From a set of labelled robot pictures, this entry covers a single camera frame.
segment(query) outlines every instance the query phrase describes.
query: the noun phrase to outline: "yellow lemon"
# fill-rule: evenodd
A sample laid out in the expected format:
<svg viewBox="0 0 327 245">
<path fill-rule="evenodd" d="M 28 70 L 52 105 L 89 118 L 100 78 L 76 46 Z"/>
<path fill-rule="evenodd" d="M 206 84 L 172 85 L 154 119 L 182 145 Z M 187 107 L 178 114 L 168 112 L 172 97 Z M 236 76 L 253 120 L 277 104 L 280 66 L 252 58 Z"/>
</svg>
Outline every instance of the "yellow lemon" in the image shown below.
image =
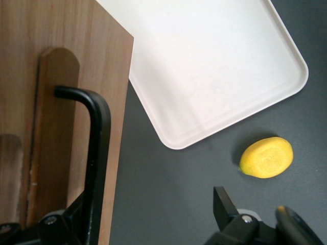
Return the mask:
<svg viewBox="0 0 327 245">
<path fill-rule="evenodd" d="M 291 144 L 280 137 L 262 139 L 243 153 L 240 170 L 257 178 L 271 178 L 284 172 L 293 161 Z"/>
</svg>

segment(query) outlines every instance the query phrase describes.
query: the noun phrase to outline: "wood grain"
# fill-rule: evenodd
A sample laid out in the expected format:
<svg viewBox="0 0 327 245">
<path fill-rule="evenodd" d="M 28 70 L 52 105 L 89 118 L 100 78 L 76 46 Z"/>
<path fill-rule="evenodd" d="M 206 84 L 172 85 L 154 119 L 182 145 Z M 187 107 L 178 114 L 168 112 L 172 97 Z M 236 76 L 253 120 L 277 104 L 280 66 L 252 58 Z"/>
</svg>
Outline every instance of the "wood grain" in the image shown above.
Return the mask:
<svg viewBox="0 0 327 245">
<path fill-rule="evenodd" d="M 132 43 L 130 34 L 94 0 L 0 2 L 0 134 L 16 135 L 22 144 L 19 209 L 22 224 L 28 216 L 38 58 L 49 47 L 63 47 L 74 53 L 80 63 L 78 87 L 101 94 L 111 111 L 99 239 L 99 244 L 108 244 Z M 88 133 L 87 111 L 76 105 L 67 204 L 83 189 Z M 8 202 L 1 199 L 0 208 L 4 205 Z M 29 215 L 27 224 L 35 221 Z"/>
<path fill-rule="evenodd" d="M 54 97 L 56 85 L 78 86 L 79 63 L 65 48 L 40 57 L 32 145 L 29 219 L 66 208 L 75 102 Z"/>
<path fill-rule="evenodd" d="M 0 135 L 0 197 L 11 205 L 0 208 L 0 224 L 19 221 L 22 147 L 15 135 Z"/>
</svg>

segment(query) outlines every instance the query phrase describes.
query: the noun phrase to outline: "plastic tray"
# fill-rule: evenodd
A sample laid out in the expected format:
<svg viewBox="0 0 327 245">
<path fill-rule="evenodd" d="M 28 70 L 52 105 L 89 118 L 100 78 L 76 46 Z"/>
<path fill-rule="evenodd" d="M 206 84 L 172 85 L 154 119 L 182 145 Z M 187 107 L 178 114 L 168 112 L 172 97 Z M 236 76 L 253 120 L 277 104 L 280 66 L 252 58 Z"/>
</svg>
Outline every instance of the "plastic tray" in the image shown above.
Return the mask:
<svg viewBox="0 0 327 245">
<path fill-rule="evenodd" d="M 130 81 L 182 149 L 300 91 L 308 68 L 268 0 L 99 0 L 134 36 Z"/>
</svg>

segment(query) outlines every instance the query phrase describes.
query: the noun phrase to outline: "black metal bracket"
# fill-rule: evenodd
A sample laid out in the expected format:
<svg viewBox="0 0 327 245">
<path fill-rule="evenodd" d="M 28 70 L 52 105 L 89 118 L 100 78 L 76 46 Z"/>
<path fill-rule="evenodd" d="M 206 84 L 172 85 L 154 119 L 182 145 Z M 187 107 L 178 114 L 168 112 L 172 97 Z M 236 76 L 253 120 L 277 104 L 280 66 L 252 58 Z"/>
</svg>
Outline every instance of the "black metal bracket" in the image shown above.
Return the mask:
<svg viewBox="0 0 327 245">
<path fill-rule="evenodd" d="M 89 90 L 57 86 L 54 95 L 81 102 L 90 115 L 84 191 L 63 214 L 50 214 L 31 228 L 22 231 L 19 224 L 0 225 L 0 245 L 98 244 L 110 141 L 110 110 L 99 94 Z"/>
</svg>

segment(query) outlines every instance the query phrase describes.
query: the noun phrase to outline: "gray tabletop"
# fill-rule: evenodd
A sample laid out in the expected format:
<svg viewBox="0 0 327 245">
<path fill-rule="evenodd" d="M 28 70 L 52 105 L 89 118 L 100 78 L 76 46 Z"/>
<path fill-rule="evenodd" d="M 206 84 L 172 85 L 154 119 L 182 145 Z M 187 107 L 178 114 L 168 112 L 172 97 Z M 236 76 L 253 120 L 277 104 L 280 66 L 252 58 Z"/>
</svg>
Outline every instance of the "gray tabletop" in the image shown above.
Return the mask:
<svg viewBox="0 0 327 245">
<path fill-rule="evenodd" d="M 272 2 L 309 67 L 304 89 L 176 151 L 160 142 L 129 85 L 110 244 L 204 244 L 218 230 L 214 186 L 272 227 L 275 209 L 291 207 L 327 243 L 327 1 Z M 271 179 L 239 172 L 246 147 L 269 136 L 290 141 L 292 165 Z"/>
</svg>

